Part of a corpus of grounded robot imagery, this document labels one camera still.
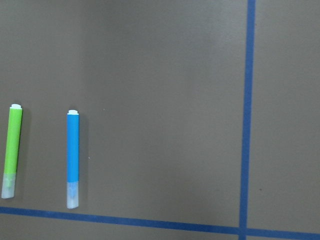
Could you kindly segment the blue highlighter pen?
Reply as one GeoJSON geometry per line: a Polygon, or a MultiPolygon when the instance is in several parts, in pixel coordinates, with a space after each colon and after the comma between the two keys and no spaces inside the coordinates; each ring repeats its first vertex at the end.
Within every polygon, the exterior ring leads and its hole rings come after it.
{"type": "Polygon", "coordinates": [[[79,207],[79,130],[80,115],[77,110],[70,109],[67,120],[67,183],[66,206],[68,209],[79,207]]]}

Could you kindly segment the green highlighter pen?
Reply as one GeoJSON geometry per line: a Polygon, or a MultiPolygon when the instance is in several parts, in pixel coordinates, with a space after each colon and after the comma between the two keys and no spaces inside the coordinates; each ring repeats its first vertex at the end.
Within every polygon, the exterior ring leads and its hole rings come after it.
{"type": "Polygon", "coordinates": [[[20,104],[13,103],[9,107],[5,160],[1,189],[2,199],[9,199],[15,196],[22,115],[23,108],[20,104]]]}

